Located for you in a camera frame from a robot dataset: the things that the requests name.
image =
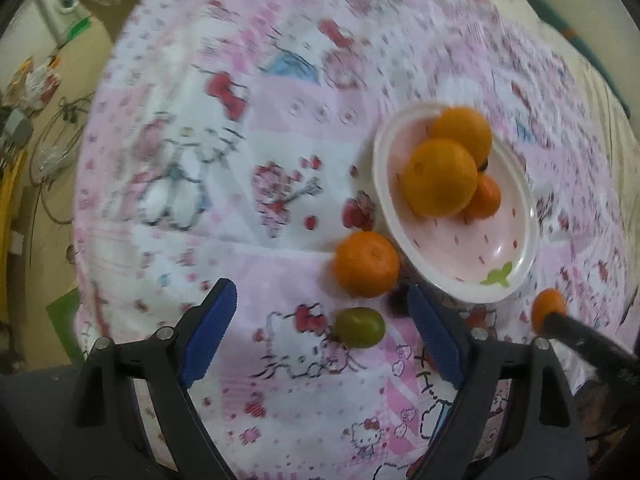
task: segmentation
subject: small orange fruit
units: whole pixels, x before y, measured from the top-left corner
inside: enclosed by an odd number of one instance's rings
[[[474,158],[476,168],[486,162],[494,138],[489,121],[468,106],[446,108],[428,131],[432,139],[451,139],[462,144]]]
[[[564,298],[556,288],[546,288],[540,292],[531,305],[531,325],[538,335],[545,335],[545,317],[557,312],[566,316]]]
[[[375,298],[398,281],[400,256],[391,242],[373,231],[358,231],[335,251],[334,275],[352,296]]]
[[[471,202],[462,210],[466,220],[489,218],[500,209],[502,193],[494,179],[485,173],[478,173],[478,187],[471,197]]]
[[[400,187],[418,216],[449,216],[462,211],[476,192],[478,170],[455,140],[428,139],[411,154]]]

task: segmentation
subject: white wall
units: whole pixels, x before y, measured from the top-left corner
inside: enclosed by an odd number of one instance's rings
[[[640,135],[640,30],[620,0],[546,0],[591,47],[631,108]]]
[[[33,55],[35,66],[47,59],[56,47],[47,25],[33,0],[25,0],[0,38],[0,89],[9,81],[22,62]]]

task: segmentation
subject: hello kitty tablecloth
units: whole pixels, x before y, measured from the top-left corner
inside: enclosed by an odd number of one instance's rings
[[[332,251],[385,231],[372,138],[390,112],[435,99],[478,108],[537,197],[542,241],[521,289],[460,304],[469,326],[532,337],[529,305],[557,286],[571,314],[613,333],[626,252],[607,162],[574,80],[487,0],[143,0],[97,91],[78,174],[76,332],[138,340],[175,324],[219,277],[238,310],[190,389],[238,478],[405,478],[456,392],[409,319],[351,300]],[[350,351],[332,312],[371,306],[382,343]],[[572,387],[584,365],[557,348]],[[170,463],[140,386],[158,460]],[[491,449],[507,385],[477,457]]]

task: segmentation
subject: green object on floor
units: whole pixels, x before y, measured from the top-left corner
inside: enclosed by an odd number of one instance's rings
[[[83,18],[79,22],[77,22],[71,30],[66,35],[66,40],[71,41],[73,38],[76,38],[82,31],[87,30],[91,26],[91,20],[89,17]]]
[[[49,314],[53,329],[62,343],[62,348],[65,349],[69,359],[76,363],[84,362],[82,350],[76,341],[73,330],[74,316],[79,306],[80,296],[78,289],[74,288],[47,307],[47,314]]]
[[[600,72],[602,78],[607,82],[613,95],[615,95],[620,104],[622,105],[623,110],[628,118],[631,117],[631,110],[629,109],[629,105],[622,98],[622,94],[613,83],[613,79],[611,78],[607,69],[604,68],[604,65],[595,55],[593,50],[590,49],[589,45],[585,43],[585,41],[578,36],[575,31],[572,29],[571,25],[565,20],[560,13],[553,8],[546,0],[527,0],[529,5],[536,11],[538,17],[545,23],[551,25],[555,30],[560,32],[564,36],[564,38],[571,43],[574,48],[580,52],[587,60],[593,65],[593,67]]]

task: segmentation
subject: green tomato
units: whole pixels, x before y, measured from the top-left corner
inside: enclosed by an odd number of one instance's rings
[[[345,308],[335,316],[334,330],[349,348],[371,348],[385,336],[385,320],[372,308]]]

